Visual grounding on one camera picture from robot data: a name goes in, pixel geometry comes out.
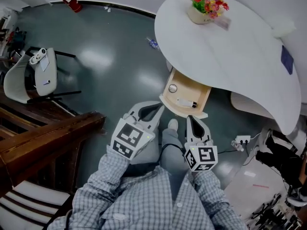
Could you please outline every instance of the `striped chair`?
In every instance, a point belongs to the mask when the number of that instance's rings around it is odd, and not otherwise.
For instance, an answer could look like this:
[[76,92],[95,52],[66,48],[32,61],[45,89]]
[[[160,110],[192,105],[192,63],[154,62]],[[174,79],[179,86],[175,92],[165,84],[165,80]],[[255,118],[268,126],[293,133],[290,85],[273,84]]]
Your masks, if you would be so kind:
[[68,193],[24,181],[0,198],[0,226],[3,230],[42,230],[71,199]]

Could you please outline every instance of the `chair back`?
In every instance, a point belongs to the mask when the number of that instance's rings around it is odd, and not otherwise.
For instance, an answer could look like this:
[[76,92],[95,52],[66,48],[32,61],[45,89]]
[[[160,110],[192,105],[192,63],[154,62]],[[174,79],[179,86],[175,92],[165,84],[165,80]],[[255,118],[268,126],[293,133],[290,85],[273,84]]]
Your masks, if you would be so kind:
[[307,205],[307,202],[298,201],[294,197],[290,197],[290,196],[287,197],[287,201],[295,207],[304,207],[305,205]]
[[17,102],[27,104],[30,97],[24,85],[24,72],[31,57],[24,54],[5,75],[3,89],[5,95]]

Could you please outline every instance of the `fire extinguisher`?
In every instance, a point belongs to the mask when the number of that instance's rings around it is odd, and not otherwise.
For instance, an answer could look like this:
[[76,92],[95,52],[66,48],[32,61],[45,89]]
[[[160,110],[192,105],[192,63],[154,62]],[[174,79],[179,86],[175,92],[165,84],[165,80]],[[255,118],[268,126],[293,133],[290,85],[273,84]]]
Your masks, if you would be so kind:
[[79,12],[82,9],[82,5],[77,0],[63,0],[74,12]]

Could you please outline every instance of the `wall baseboard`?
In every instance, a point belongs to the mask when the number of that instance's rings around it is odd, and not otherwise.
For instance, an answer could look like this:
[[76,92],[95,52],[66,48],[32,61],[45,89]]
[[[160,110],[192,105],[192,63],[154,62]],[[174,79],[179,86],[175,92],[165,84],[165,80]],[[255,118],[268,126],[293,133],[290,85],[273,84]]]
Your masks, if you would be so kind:
[[[148,11],[132,8],[129,6],[121,5],[121,4],[115,4],[110,2],[102,2],[102,1],[91,1],[91,0],[78,0],[80,4],[86,4],[86,5],[96,5],[96,6],[108,6],[110,8],[116,8],[121,10],[126,10],[134,13],[138,13],[147,17],[150,17],[152,19],[155,19],[155,14],[150,13]],[[64,3],[63,1],[54,1],[50,2],[50,4],[61,4]]]

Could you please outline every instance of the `curved white tabletop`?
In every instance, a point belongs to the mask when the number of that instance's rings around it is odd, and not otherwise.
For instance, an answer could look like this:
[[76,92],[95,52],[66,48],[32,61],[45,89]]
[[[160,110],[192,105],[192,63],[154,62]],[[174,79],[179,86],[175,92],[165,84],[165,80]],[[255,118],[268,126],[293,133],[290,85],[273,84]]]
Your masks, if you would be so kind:
[[190,0],[166,0],[154,24],[165,58],[187,77],[211,87],[244,95],[262,105],[288,135],[296,126],[301,90],[295,68],[289,75],[281,63],[282,42],[255,12],[225,0],[226,31],[214,23],[193,23]]

